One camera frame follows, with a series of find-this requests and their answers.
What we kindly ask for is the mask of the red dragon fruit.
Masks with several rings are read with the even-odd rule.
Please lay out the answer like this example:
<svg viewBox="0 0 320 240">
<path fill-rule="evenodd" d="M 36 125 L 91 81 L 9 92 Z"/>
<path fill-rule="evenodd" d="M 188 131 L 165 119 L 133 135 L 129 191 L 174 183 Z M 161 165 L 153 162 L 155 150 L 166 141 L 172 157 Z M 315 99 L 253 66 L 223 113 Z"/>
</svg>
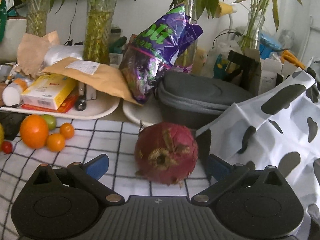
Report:
<svg viewBox="0 0 320 240">
<path fill-rule="evenodd" d="M 193 172 L 199 148 L 185 126 L 160 122 L 140 131 L 135 145 L 136 175 L 164 185 L 180 185 Z"/>
</svg>

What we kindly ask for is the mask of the small tangerine front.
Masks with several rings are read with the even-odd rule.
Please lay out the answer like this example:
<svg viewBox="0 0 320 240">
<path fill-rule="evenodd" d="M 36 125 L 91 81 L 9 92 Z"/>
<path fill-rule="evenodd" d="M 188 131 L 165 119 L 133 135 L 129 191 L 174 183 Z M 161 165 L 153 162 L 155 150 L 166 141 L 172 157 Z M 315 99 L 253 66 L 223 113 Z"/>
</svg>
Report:
<svg viewBox="0 0 320 240">
<path fill-rule="evenodd" d="M 60 152 L 65 147 L 65 138 L 60 133 L 53 133 L 46 140 L 46 147 L 52 152 Z"/>
</svg>

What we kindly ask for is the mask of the middle glass plant vase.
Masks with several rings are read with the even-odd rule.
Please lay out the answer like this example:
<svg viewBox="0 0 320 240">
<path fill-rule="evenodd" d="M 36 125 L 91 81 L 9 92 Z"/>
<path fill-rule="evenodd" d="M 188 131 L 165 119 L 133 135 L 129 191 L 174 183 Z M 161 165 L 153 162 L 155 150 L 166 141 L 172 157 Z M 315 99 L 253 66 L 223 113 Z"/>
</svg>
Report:
<svg viewBox="0 0 320 240">
<path fill-rule="evenodd" d="M 117 0 L 87 0 L 87 24 L 82 58 L 110 63 L 109 45 L 112 18 Z"/>
</svg>

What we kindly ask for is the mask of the checkered white tablecloth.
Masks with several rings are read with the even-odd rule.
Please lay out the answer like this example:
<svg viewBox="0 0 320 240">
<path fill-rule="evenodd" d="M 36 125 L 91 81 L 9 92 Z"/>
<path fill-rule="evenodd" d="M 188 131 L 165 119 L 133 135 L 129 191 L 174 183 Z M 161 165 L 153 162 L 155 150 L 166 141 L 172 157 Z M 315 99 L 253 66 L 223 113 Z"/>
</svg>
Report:
<svg viewBox="0 0 320 240">
<path fill-rule="evenodd" d="M 210 185 L 200 162 L 179 185 L 152 183 L 137 176 L 133 152 L 140 127 L 132 123 L 71 119 L 57 121 L 58 126 L 65 123 L 72 124 L 75 135 L 66 141 L 65 148 L 60 152 L 51 152 L 45 147 L 32 150 L 17 136 L 11 142 L 13 152 L 1 153 L 1 239 L 17 239 L 10 217 L 11 207 L 41 163 L 62 168 L 75 161 L 86 163 L 100 154 L 106 154 L 109 168 L 99 181 L 124 198 L 130 195 L 192 197 Z"/>
</svg>

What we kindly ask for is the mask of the large orange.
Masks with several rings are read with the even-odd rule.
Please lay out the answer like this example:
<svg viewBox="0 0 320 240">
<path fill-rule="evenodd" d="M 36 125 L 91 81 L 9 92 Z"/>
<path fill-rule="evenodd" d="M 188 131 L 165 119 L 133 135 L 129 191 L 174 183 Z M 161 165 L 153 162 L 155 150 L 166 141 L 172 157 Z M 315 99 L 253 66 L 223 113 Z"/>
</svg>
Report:
<svg viewBox="0 0 320 240">
<path fill-rule="evenodd" d="M 49 128 L 43 117 L 39 115 L 27 116 L 20 125 L 22 141 L 34 150 L 42 148 L 46 144 Z"/>
</svg>

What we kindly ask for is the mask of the purple snack bag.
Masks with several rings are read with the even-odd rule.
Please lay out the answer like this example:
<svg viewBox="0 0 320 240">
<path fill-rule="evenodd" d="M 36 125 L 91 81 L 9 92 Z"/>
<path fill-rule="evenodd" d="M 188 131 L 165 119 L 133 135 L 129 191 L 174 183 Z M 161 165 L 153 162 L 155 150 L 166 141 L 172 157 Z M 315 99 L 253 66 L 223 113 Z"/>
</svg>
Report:
<svg viewBox="0 0 320 240">
<path fill-rule="evenodd" d="M 190 19 L 181 3 L 129 44 L 119 69 L 138 103 L 147 102 L 165 72 L 203 34 Z"/>
</svg>

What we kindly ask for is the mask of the black flat device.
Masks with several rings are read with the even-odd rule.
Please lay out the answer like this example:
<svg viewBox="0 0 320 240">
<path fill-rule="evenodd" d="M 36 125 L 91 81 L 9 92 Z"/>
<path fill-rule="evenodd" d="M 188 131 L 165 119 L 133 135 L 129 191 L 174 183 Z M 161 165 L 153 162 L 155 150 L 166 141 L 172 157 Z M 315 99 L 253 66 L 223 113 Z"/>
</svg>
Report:
<svg viewBox="0 0 320 240">
<path fill-rule="evenodd" d="M 22 113 L 1 112 L 1 125 L 4 129 L 4 139 L 14 140 L 20 131 L 20 125 L 27 115 Z"/>
</svg>

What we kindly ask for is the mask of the cream oval tray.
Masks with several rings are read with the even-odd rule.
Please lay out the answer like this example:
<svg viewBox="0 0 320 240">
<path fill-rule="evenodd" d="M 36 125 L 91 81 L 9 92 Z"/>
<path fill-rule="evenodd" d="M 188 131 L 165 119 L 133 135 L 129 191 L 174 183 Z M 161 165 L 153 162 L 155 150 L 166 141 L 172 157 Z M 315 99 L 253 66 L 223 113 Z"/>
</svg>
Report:
<svg viewBox="0 0 320 240">
<path fill-rule="evenodd" d="M 23 109 L 22 107 L 12 108 L 12 107 L 1 107 L 1 112 L 12 112 L 12 113 L 22 113 L 22 114 L 50 114 L 57 118 L 65 119 L 78 119 L 78 120 L 94 120 L 100 119 L 107 115 L 113 113 L 120 103 L 120 98 L 110 96 L 103 92 L 97 92 L 97 99 L 90 100 L 87 102 L 87 107 L 84 111 L 77 111 L 75 108 L 71 108 L 66 113 L 56 113 L 56 112 L 44 112 Z"/>
</svg>

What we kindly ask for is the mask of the yellow-green mango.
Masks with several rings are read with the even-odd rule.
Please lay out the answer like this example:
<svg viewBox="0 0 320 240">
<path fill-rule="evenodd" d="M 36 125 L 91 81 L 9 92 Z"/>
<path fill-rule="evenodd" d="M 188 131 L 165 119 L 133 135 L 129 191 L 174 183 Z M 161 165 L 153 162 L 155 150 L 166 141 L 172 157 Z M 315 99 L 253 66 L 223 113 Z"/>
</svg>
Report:
<svg viewBox="0 0 320 240">
<path fill-rule="evenodd" d="M 0 148 L 1 148 L 3 141 L 4 141 L 4 128 L 3 128 L 2 124 L 0 124 Z"/>
</svg>

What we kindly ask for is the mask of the small tangerine back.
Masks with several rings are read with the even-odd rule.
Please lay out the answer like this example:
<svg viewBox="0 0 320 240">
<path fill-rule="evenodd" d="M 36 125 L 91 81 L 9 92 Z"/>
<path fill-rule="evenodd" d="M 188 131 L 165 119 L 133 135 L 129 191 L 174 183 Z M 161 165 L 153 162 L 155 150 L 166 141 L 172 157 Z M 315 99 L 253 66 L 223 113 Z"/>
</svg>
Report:
<svg viewBox="0 0 320 240">
<path fill-rule="evenodd" d="M 63 137 L 68 140 L 74 137 L 75 129 L 70 123 L 64 123 L 60 127 L 60 134 L 63 135 Z"/>
</svg>

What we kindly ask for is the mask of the white cylinder bottle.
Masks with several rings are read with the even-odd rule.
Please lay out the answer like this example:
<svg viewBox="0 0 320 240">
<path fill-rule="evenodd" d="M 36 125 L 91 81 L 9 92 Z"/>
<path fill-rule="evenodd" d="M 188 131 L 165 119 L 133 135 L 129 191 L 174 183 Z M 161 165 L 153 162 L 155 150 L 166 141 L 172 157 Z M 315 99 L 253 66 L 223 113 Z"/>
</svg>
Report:
<svg viewBox="0 0 320 240">
<path fill-rule="evenodd" d="M 28 88 L 27 83 L 20 78 L 9 84 L 2 93 L 2 101 L 6 106 L 18 105 L 22 102 L 22 93 Z"/>
</svg>

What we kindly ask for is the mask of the yellow white box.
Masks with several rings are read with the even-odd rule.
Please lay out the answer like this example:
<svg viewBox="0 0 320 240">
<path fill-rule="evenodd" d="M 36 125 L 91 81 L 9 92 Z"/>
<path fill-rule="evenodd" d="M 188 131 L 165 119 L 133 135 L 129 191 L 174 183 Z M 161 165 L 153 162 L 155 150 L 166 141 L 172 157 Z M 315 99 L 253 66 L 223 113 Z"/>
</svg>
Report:
<svg viewBox="0 0 320 240">
<path fill-rule="evenodd" d="M 77 81 L 60 74 L 40 76 L 22 93 L 24 104 L 57 110 L 75 89 Z"/>
</svg>

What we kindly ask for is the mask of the red cherry tomato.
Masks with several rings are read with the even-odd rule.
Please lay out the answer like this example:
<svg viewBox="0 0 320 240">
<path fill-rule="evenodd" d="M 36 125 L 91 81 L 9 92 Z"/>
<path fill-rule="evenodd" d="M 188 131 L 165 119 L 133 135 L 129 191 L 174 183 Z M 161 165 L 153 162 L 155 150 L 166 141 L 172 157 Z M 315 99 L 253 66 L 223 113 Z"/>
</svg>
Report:
<svg viewBox="0 0 320 240">
<path fill-rule="evenodd" d="M 9 141 L 4 141 L 1 144 L 1 150 L 4 154 L 11 154 L 13 150 L 12 143 Z"/>
</svg>

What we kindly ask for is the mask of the left glass plant vase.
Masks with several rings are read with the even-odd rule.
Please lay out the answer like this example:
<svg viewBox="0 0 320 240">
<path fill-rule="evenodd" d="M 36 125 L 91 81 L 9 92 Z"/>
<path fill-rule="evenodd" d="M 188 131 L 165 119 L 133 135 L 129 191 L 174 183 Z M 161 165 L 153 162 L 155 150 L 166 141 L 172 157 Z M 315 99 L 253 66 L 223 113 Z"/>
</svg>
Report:
<svg viewBox="0 0 320 240">
<path fill-rule="evenodd" d="M 28 8 L 26 33 L 43 37 L 46 35 L 50 0 L 27 0 L 26 4 Z"/>
</svg>

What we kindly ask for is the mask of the small tangerine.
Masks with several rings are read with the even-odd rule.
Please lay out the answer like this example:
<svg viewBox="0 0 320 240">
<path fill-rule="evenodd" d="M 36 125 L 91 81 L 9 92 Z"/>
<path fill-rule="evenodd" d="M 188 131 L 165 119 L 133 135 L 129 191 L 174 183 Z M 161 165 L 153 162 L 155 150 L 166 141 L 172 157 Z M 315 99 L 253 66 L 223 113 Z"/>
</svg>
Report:
<svg viewBox="0 0 320 240">
<path fill-rule="evenodd" d="M 65 138 L 60 133 L 53 133 L 46 140 L 46 147 L 52 152 L 60 152 L 65 147 Z"/>
<path fill-rule="evenodd" d="M 74 137 L 75 129 L 70 123 L 64 123 L 60 127 L 60 134 L 63 135 L 63 137 L 68 140 Z"/>
</svg>

